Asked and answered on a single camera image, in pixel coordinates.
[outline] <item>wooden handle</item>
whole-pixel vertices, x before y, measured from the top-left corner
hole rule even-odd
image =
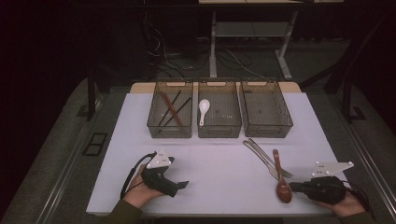
[[[175,120],[177,122],[177,125],[182,127],[183,124],[181,123],[180,118],[178,117],[176,110],[173,108],[173,106],[171,104],[171,101],[168,98],[168,95],[166,95],[166,93],[162,91],[161,92],[161,96],[163,97],[163,99],[165,100],[165,102],[168,105],[169,109],[171,110],[171,112],[172,112],[172,114],[173,114],[173,116],[174,116],[174,118],[175,118]]]
[[[172,105],[175,104],[175,101],[177,100],[177,97],[180,95],[180,93],[181,93],[181,91],[178,91],[178,93],[177,93],[175,99],[172,101]],[[170,110],[170,109],[169,109],[169,107],[168,107],[168,109],[166,110],[165,114],[163,115],[163,118],[160,120],[160,123],[158,123],[158,126],[161,126],[161,124],[163,123],[163,120],[166,118],[166,115],[168,115],[169,110]]]
[[[275,160],[275,166],[276,166],[276,170],[277,170],[277,175],[279,176],[279,181],[283,178],[282,175],[282,167],[280,167],[280,158],[279,158],[279,152],[277,151],[277,149],[273,150],[273,154],[274,154],[274,160]]]

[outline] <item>sleeve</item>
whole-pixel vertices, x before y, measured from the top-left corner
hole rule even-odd
[[[349,217],[340,217],[342,224],[375,224],[370,213],[359,213]]]
[[[119,200],[113,211],[99,220],[98,224],[136,224],[142,216],[142,210]]]

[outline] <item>gray wire basket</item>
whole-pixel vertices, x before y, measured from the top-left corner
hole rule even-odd
[[[156,82],[147,123],[152,138],[192,136],[192,87],[192,81],[185,79],[160,79]],[[164,97],[168,98],[179,122]]]
[[[286,137],[293,122],[276,80],[243,78],[239,98],[246,137]]]
[[[242,119],[238,95],[233,78],[200,78],[198,104],[206,99],[210,102],[205,114],[204,126],[199,126],[201,113],[198,108],[197,125],[200,138],[237,138]]]

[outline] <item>utensil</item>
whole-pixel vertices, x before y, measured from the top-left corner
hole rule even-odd
[[[189,99],[187,99],[183,105],[180,106],[180,108],[176,111],[176,113],[178,114],[178,112],[180,112],[181,109],[183,109],[183,107],[189,103],[189,101],[191,100],[191,97],[189,97]],[[173,117],[171,117],[168,121],[165,122],[165,124],[163,126],[166,126],[171,120],[173,119]]]
[[[277,151],[277,149],[273,150],[273,154],[274,154],[275,165],[278,174],[276,194],[277,197],[280,199],[280,201],[282,201],[283,203],[289,203],[291,202],[291,188],[289,187],[288,182],[286,182],[286,180],[283,178],[282,168],[280,167],[279,152]]]
[[[249,138],[248,141],[249,141],[249,143],[250,143],[251,145],[253,145],[257,150],[259,150],[259,151],[262,152],[262,155],[265,157],[265,159],[267,159],[269,162],[271,162],[271,163],[275,166],[274,161],[264,152],[264,150],[262,150],[262,149],[259,147],[259,145],[257,145],[257,143],[256,143],[255,141],[253,141],[253,139]],[[285,177],[287,177],[287,178],[291,178],[291,177],[293,176],[293,174],[287,172],[287,171],[284,170],[284,169],[282,169],[282,175],[285,176]]]
[[[178,117],[177,112],[175,111],[175,109],[173,108],[173,105],[171,103],[171,101],[169,100],[168,95],[165,92],[161,92],[161,96],[163,97],[163,100],[166,102],[166,104],[168,105],[168,108],[171,110],[172,115],[175,117],[177,125],[182,127],[183,124],[181,123],[180,118]]]
[[[199,121],[199,126],[204,126],[204,118],[206,112],[209,110],[210,103],[208,100],[204,99],[199,103],[199,110],[201,112],[201,120]]]
[[[262,155],[262,151],[257,150],[253,145],[251,145],[251,143],[247,140],[244,141],[244,145],[247,146],[252,152],[254,152],[254,154],[256,154],[260,160],[262,160],[264,162],[264,164],[267,166],[268,171],[270,172],[270,174],[277,180],[278,176],[277,176],[277,171],[274,168],[274,166],[272,166]]]
[[[181,91],[178,91],[178,92],[177,92],[177,95],[175,96],[174,100],[173,100],[172,103],[171,103],[172,105],[175,104],[175,101],[177,100],[177,97],[180,95],[180,93],[181,93]],[[169,107],[168,107],[168,109],[166,110],[165,114],[163,115],[163,118],[160,120],[160,123],[158,123],[157,126],[161,126],[161,124],[163,123],[163,120],[166,118],[166,115],[168,115],[168,113],[169,113]]]

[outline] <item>wooden spoon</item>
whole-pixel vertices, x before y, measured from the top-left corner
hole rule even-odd
[[[291,189],[288,182],[283,178],[282,168],[280,167],[279,152],[277,149],[273,150],[275,165],[278,175],[278,183],[276,186],[277,197],[282,201],[282,203],[289,203],[291,201]]]

